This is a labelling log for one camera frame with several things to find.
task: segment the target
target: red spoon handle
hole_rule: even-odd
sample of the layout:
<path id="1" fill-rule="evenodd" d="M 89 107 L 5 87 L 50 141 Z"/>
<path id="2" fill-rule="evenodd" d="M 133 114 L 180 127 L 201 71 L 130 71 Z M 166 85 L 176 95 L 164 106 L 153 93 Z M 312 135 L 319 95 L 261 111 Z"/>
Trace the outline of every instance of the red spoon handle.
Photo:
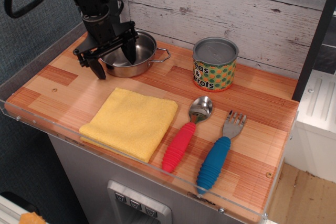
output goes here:
<path id="1" fill-rule="evenodd" d="M 181 161 L 195 130 L 196 124 L 192 122 L 186 123 L 182 126 L 163 156 L 163 170 L 171 173 L 176 168 Z"/>

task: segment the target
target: fork tines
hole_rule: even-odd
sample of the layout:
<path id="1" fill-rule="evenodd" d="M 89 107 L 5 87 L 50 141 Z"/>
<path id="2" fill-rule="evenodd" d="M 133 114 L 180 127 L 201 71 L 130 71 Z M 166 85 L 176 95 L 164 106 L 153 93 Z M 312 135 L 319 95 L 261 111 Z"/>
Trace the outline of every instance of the fork tines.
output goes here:
<path id="1" fill-rule="evenodd" d="M 244 124 L 245 124 L 246 115 L 243 115 L 242 113 L 239 113 L 238 118 L 237 118 L 237 115 L 238 115 L 237 112 L 233 112 L 231 110 L 230 113 L 229 113 L 229 115 L 226 118 L 226 122 L 227 123 L 232 123 L 232 124 L 235 124 L 235 125 L 239 125 L 239 126 L 243 127 Z"/>

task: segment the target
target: fork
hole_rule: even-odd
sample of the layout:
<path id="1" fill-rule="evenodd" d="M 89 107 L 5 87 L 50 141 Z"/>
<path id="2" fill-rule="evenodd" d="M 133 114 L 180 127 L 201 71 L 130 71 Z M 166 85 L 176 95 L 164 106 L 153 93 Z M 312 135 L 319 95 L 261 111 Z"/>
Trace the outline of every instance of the fork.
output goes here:
<path id="1" fill-rule="evenodd" d="M 210 190 L 215 184 L 230 149 L 231 139 L 242 131 L 245 121 L 246 115 L 230 111 L 224 122 L 223 136 L 215 142 L 198 172 L 196 183 L 199 187 Z M 197 192 L 199 197 L 206 193 L 200 188 L 197 188 Z"/>

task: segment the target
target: yellow cloth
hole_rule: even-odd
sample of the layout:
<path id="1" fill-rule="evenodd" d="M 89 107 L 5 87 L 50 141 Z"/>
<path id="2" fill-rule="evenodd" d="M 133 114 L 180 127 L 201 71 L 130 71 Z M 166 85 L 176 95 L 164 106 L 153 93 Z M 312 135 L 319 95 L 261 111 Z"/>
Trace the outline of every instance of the yellow cloth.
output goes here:
<path id="1" fill-rule="evenodd" d="M 116 88 L 91 122 L 83 125 L 79 132 L 148 163 L 176 110 L 174 101 Z M 87 138 L 81 139 L 97 145 Z"/>

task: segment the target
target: white wooden wall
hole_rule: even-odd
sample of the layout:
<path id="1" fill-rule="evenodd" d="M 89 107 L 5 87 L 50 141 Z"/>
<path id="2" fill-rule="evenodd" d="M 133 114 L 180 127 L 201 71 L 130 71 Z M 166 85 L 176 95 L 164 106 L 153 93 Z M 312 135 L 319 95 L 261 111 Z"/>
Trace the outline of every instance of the white wooden wall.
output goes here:
<path id="1" fill-rule="evenodd" d="M 122 21 L 156 40 L 192 49 L 232 40 L 238 62 L 298 78 L 326 0 L 124 0 Z"/>

